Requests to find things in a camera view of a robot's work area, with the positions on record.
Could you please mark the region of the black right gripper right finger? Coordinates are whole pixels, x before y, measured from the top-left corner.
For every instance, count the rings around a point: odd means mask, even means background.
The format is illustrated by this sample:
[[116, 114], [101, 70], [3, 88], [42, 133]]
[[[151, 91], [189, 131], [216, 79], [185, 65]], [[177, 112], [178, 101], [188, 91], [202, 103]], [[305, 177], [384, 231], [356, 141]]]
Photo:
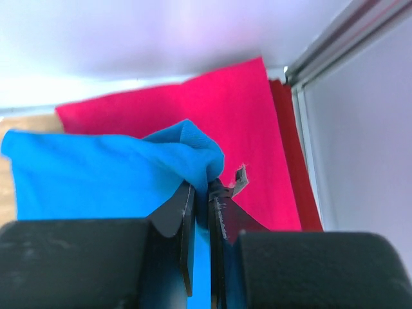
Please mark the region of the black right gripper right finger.
[[209, 185], [213, 308], [410, 308], [411, 281], [378, 234], [274, 232], [233, 196], [247, 184]]

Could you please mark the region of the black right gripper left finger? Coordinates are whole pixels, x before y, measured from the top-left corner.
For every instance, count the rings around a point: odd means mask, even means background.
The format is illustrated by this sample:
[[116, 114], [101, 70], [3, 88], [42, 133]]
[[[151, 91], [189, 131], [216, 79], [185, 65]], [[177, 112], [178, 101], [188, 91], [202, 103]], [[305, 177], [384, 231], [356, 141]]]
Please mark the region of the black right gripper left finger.
[[145, 218], [14, 221], [1, 228], [2, 308], [185, 308], [194, 189]]

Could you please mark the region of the blue t shirt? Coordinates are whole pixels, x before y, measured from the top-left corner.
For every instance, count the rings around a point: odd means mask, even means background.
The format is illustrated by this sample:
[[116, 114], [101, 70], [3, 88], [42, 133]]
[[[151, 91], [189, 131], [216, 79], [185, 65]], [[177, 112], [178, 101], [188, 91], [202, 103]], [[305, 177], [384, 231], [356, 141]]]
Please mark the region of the blue t shirt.
[[193, 290], [185, 308], [211, 307], [208, 186], [223, 171], [219, 145], [190, 120], [138, 139], [11, 129], [1, 143], [16, 221], [145, 218], [182, 183], [194, 189]]

